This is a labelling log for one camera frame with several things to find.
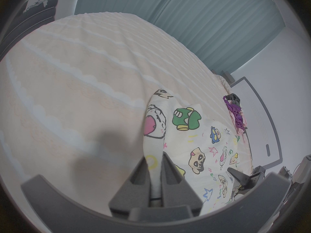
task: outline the blue star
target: blue star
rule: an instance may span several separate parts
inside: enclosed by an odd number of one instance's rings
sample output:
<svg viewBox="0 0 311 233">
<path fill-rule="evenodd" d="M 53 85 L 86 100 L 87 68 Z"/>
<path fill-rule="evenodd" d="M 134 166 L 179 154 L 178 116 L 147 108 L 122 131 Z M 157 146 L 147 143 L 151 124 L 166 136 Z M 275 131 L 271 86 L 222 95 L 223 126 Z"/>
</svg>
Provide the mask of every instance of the blue star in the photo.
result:
<svg viewBox="0 0 311 233">
<path fill-rule="evenodd" d="M 205 203 L 206 201 L 209 201 L 213 193 L 213 189 L 208 190 L 204 188 L 204 190 L 206 191 L 206 193 L 203 195 L 203 197 L 205 197 L 206 199 L 203 203 Z"/>
</svg>

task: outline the beige bed sheet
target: beige bed sheet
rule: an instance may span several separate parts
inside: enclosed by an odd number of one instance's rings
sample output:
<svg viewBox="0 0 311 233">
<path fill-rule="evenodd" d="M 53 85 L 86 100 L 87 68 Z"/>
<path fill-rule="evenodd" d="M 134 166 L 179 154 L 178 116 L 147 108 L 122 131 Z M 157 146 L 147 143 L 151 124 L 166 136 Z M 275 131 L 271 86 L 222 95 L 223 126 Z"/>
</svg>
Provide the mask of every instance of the beige bed sheet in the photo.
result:
<svg viewBox="0 0 311 233">
<path fill-rule="evenodd" d="M 0 174 L 22 211 L 38 223 L 19 185 L 42 174 L 110 215 L 109 200 L 142 157 L 146 105 L 159 88 L 181 105 L 200 103 L 235 131 L 220 81 L 175 38 L 135 15 L 70 16 L 17 43 L 0 62 Z M 250 173 L 242 142 L 240 166 Z"/>
</svg>

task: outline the pink star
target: pink star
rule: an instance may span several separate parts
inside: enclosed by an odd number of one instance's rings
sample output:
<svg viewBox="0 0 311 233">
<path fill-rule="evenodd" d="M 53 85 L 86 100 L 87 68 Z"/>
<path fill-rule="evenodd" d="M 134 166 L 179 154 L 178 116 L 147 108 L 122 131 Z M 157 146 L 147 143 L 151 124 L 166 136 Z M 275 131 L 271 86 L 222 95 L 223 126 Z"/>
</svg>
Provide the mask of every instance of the pink star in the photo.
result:
<svg viewBox="0 0 311 233">
<path fill-rule="evenodd" d="M 209 148 L 210 149 L 210 153 L 213 153 L 213 157 L 215 156 L 215 154 L 218 153 L 217 149 L 215 149 L 215 147 Z"/>
</svg>

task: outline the teal curtain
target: teal curtain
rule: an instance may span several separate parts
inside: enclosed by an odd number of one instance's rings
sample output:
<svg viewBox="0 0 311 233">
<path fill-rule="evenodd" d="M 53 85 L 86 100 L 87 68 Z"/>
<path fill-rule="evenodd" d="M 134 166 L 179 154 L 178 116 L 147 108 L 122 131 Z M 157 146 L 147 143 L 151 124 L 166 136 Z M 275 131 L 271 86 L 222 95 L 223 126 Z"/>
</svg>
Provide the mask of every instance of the teal curtain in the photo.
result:
<svg viewBox="0 0 311 233">
<path fill-rule="evenodd" d="M 217 73 L 234 72 L 285 27 L 272 0 L 78 0 L 75 14 L 105 11 L 149 21 Z"/>
</svg>

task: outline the pink tongue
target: pink tongue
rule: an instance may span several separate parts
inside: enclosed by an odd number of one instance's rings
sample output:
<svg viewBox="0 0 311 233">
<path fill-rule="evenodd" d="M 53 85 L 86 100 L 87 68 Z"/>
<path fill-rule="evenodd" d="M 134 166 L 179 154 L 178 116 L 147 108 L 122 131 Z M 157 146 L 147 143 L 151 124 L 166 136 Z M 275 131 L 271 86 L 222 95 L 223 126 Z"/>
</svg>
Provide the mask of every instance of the pink tongue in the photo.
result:
<svg viewBox="0 0 311 233">
<path fill-rule="evenodd" d="M 224 152 L 223 152 L 222 155 L 220 156 L 220 161 L 224 161 Z"/>
<path fill-rule="evenodd" d="M 148 115 L 145 120 L 144 135 L 152 133 L 156 129 L 156 121 L 151 115 Z"/>
</svg>

